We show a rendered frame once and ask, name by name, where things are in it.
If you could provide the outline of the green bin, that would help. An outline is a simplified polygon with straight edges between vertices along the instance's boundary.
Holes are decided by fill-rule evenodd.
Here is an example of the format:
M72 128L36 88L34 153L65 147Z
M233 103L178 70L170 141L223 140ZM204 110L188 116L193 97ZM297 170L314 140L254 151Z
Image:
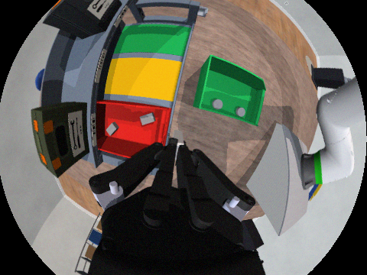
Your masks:
M258 126L265 91L262 78L210 54L201 67L193 107ZM215 99L222 100L221 109L214 109L212 103ZM245 109L244 116L236 114L238 107Z

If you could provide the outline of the red bin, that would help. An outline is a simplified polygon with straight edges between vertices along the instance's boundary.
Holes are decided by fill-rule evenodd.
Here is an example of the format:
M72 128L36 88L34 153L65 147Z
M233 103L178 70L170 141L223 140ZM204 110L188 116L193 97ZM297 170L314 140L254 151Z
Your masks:
M163 144L168 111L169 108L157 105L97 100L96 140L98 150L131 158L154 142ZM142 125L140 116L152 112L156 121ZM109 136L106 129L114 121L119 129Z

